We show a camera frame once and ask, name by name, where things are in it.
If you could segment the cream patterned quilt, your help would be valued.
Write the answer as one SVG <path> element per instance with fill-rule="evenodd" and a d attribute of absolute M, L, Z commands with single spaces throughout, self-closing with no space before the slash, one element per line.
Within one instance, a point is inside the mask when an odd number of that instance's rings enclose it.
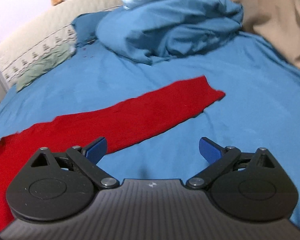
<path fill-rule="evenodd" d="M 111 11 L 121 0 L 67 0 L 26 24 L 12 37 L 0 43 L 0 72 L 8 87 L 51 49 L 65 42 L 76 42 L 77 33 L 71 22 L 79 15 Z"/>

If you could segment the beige curtain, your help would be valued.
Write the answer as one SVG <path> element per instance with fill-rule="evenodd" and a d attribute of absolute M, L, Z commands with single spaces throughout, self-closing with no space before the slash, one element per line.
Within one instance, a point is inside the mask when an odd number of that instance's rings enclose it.
<path fill-rule="evenodd" d="M 243 30 L 270 42 L 300 69 L 300 0 L 232 0 L 243 5 Z"/>

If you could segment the blue bed sheet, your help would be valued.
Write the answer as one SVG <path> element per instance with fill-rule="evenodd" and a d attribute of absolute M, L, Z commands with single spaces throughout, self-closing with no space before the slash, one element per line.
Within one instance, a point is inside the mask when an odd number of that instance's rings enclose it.
<path fill-rule="evenodd" d="M 225 97 L 169 131 L 106 155 L 99 166 L 121 180 L 185 180 L 207 163 L 198 142 L 207 137 L 243 152 L 265 147 L 299 192 L 292 220 L 300 226 L 300 70 L 261 37 L 240 33 L 205 55 L 133 63 L 99 41 L 0 104 L 0 139 L 63 114 L 95 111 L 169 85 L 205 76 Z"/>

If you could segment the dark blue pillow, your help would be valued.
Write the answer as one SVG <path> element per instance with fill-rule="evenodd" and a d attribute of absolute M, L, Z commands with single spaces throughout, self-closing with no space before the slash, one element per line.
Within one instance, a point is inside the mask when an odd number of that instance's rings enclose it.
<path fill-rule="evenodd" d="M 77 16 L 71 25 L 77 34 L 76 47 L 81 48 L 96 40 L 95 30 L 100 21 L 109 14 L 109 11 L 99 11 Z"/>

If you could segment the red cloth garment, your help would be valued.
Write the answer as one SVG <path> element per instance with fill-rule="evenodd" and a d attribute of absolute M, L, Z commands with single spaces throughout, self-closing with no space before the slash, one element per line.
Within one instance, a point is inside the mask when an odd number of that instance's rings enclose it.
<path fill-rule="evenodd" d="M 119 151 L 199 115 L 221 100 L 224 92 L 210 87 L 207 79 L 174 82 L 161 89 L 92 112 L 57 116 L 0 139 L 0 231 L 13 219 L 6 190 L 16 174 L 42 146 L 62 152 L 105 137 L 108 153 Z"/>

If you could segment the blue bunched duvet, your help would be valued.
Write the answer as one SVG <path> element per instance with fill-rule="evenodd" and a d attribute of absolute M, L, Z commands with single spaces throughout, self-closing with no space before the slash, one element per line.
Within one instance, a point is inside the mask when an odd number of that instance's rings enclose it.
<path fill-rule="evenodd" d="M 242 5 L 231 0 L 160 0 L 115 9 L 96 36 L 115 54 L 152 65 L 214 50 L 237 34 L 242 21 Z"/>

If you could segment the green folded cloth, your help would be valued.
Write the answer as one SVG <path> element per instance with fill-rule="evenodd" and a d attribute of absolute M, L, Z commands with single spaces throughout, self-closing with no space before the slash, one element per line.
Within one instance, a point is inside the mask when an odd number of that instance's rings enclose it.
<path fill-rule="evenodd" d="M 18 78 L 15 85 L 16 91 L 20 92 L 31 85 L 36 79 L 70 59 L 75 52 L 76 46 L 73 43 L 63 43 L 42 55 L 38 60 L 31 63 L 27 70 Z"/>

